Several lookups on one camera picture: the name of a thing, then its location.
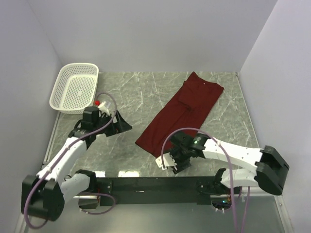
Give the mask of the dark red t-shirt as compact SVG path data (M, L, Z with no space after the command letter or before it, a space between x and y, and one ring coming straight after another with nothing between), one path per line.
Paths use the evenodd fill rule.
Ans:
M203 125L223 91L219 84L205 81L193 72L143 131L136 145L159 157L170 133L187 127L199 129Z

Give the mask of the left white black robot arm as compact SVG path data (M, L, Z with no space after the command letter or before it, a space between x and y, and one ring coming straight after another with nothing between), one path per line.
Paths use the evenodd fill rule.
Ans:
M66 179L69 171L96 140L98 135L107 137L132 129L119 111L108 114L102 108L87 107L82 118L68 134L65 144L55 157L36 175L28 175L22 182L21 212L30 216L56 221L65 203L80 193L98 195L95 172L80 169Z

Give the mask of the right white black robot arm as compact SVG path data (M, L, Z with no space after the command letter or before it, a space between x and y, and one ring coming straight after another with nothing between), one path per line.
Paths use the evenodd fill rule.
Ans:
M266 193L280 196L283 193L290 166L271 146L247 148L212 139L198 133L192 137L177 132L171 138L173 147L167 151L172 158L174 173L190 167L191 158L214 159L227 162L237 169L221 168L215 175L211 188L215 194L231 187L259 187Z

